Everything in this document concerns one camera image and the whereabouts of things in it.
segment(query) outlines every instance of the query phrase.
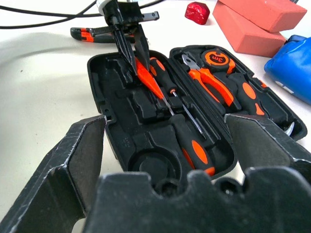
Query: black cable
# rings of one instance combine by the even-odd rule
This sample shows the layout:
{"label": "black cable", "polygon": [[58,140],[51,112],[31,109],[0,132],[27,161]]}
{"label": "black cable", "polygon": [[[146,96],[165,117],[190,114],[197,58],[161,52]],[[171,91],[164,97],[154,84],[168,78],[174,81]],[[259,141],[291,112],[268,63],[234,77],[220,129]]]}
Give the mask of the black cable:
{"label": "black cable", "polygon": [[142,5],[142,6],[140,6],[139,8],[140,8],[140,9],[143,9],[143,8],[146,8],[146,7],[149,7],[149,6],[153,6],[153,5],[156,5],[156,4],[158,4],[158,3],[162,2],[162,1],[165,1],[165,0],[157,0],[157,1],[153,1],[153,2],[151,2],[151,3],[148,3],[148,4],[145,4],[145,5]]}
{"label": "black cable", "polygon": [[[156,0],[151,3],[145,4],[140,6],[140,9],[156,5],[164,0]],[[83,11],[76,15],[71,15],[71,14],[59,14],[59,13],[49,13],[49,12],[39,12],[39,11],[28,11],[28,10],[22,10],[22,9],[17,9],[17,8],[12,8],[12,7],[6,7],[6,6],[0,6],[0,10],[6,10],[6,11],[12,11],[12,12],[17,12],[17,13],[23,13],[23,14],[31,14],[31,15],[38,15],[38,16],[52,16],[52,17],[67,17],[66,19],[61,19],[61,20],[56,20],[56,21],[51,21],[47,23],[38,23],[38,24],[30,24],[30,25],[19,25],[19,26],[0,26],[0,29],[24,29],[24,28],[35,28],[35,27],[43,27],[43,26],[48,26],[48,25],[53,25],[57,23],[63,23],[69,20],[72,20],[74,18],[81,18],[81,17],[99,17],[102,16],[101,14],[88,14],[84,15],[86,11],[88,11],[92,6],[96,4],[96,1],[92,2],[87,8],[85,8]]]}
{"label": "black cable", "polygon": [[30,24],[30,25],[20,25],[20,26],[0,26],[0,29],[23,29],[23,28],[35,28],[35,27],[43,27],[43,26],[48,26],[48,25],[52,25],[52,24],[56,24],[56,23],[62,23],[62,22],[66,22],[69,20],[72,20],[74,18],[77,18],[77,16],[79,15],[83,15],[83,13],[85,13],[86,11],[88,11],[92,6],[94,6],[96,4],[96,1],[92,2],[86,9],[84,9],[83,11],[81,11],[80,13],[78,13],[77,15],[73,16],[73,17],[68,17],[66,19],[61,19],[61,20],[57,20],[57,21],[52,21],[52,22],[47,22],[47,23],[38,23],[38,24]]}
{"label": "black cable", "polygon": [[30,15],[36,15],[36,16],[53,16],[53,17],[76,17],[76,18],[85,18],[85,17],[98,17],[102,16],[101,14],[87,14],[87,15],[71,15],[71,14],[59,14],[59,13],[49,13],[49,12],[41,12],[41,11],[28,11],[28,10],[22,10],[7,6],[0,6],[0,10],[5,11],[11,11],[11,12],[17,12],[17,13],[23,13],[23,14],[30,14]]}

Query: orange pliers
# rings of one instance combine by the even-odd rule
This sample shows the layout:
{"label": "orange pliers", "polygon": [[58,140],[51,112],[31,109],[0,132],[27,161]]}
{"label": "orange pliers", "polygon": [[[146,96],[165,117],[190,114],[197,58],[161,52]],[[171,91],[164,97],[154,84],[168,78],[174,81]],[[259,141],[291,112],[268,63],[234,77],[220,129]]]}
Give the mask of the orange pliers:
{"label": "orange pliers", "polygon": [[240,111],[242,109],[238,100],[233,96],[231,91],[217,78],[215,78],[209,69],[200,68],[195,61],[189,58],[187,55],[182,55],[183,62],[190,67],[189,74],[192,79],[197,80],[200,85],[217,101],[219,100],[211,93],[211,91],[205,86],[209,84],[213,86],[224,98],[225,103],[228,107],[232,108],[233,111]]}

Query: robotic arm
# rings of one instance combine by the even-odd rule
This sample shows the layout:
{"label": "robotic arm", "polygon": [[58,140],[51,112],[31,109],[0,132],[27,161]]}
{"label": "robotic arm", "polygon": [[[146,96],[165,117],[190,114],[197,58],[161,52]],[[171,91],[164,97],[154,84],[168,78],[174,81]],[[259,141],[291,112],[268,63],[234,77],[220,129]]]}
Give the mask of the robotic arm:
{"label": "robotic arm", "polygon": [[118,51],[137,75],[135,55],[128,37],[135,40],[136,57],[149,70],[149,46],[141,22],[158,20],[158,12],[142,14],[137,2],[118,2],[117,0],[97,0],[98,10],[105,17],[107,27],[90,28],[88,32],[92,37],[111,33]]}

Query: tool kit case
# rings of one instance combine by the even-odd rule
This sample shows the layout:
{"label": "tool kit case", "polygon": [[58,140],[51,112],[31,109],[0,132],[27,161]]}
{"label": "tool kit case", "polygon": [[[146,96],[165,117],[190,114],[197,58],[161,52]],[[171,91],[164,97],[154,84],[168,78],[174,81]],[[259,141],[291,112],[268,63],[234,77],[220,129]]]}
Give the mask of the tool kit case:
{"label": "tool kit case", "polygon": [[[206,67],[203,57],[209,50],[217,50],[220,55],[225,54],[235,63],[234,68],[229,66],[229,69],[232,68],[231,75],[242,76],[252,87],[260,100],[259,108],[264,111],[264,117],[270,118],[283,130],[294,122],[291,134],[294,140],[303,138],[307,128],[269,87],[253,78],[254,73],[226,49],[212,45],[187,46],[172,49],[169,58],[151,50],[150,57],[161,62],[177,86],[178,97],[160,88],[174,113],[184,115],[190,131],[207,151],[215,167],[212,176],[215,179],[231,171],[237,162],[225,114],[250,113],[243,107],[228,107],[213,85],[207,84],[206,87],[222,105],[219,108],[219,103],[213,103],[214,100],[211,100],[204,88],[191,79],[188,74],[190,68],[184,64],[182,55],[194,60],[199,67]],[[193,167],[178,144],[174,127],[169,121],[171,114],[165,103],[141,83],[118,53],[94,56],[89,60],[87,68],[97,109],[108,120],[105,133],[122,169],[148,172],[152,185],[165,179],[186,182],[186,175]],[[210,70],[233,93],[239,94],[239,90],[234,90],[236,87],[230,82],[227,70],[212,67]],[[185,114],[183,104],[201,127],[206,139]]]}

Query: pliers handle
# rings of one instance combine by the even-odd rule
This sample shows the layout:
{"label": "pliers handle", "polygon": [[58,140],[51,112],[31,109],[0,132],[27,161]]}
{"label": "pliers handle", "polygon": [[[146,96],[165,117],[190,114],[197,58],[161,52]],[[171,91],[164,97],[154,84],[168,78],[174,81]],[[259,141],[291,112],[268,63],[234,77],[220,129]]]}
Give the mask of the pliers handle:
{"label": "pliers handle", "polygon": [[221,81],[215,78],[215,76],[211,74],[209,69],[201,68],[199,72],[201,73],[202,82],[213,86],[224,98],[224,101],[228,105],[229,108],[232,108],[235,111],[238,111],[241,109],[240,103],[233,96],[233,94],[228,89],[228,87],[226,87],[226,85],[224,85]]}
{"label": "pliers handle", "polygon": [[[71,28],[70,34],[74,39],[80,41],[104,44],[115,43],[112,33],[94,35],[94,33],[92,33],[93,30],[93,28]],[[135,39],[132,35],[126,34],[125,38],[128,39],[130,43],[135,43]]]}
{"label": "pliers handle", "polygon": [[191,69],[189,71],[189,75],[192,77],[193,80],[197,80],[200,85],[218,102],[219,100],[211,93],[211,91],[204,85],[204,82],[202,80],[202,73],[199,70]]}

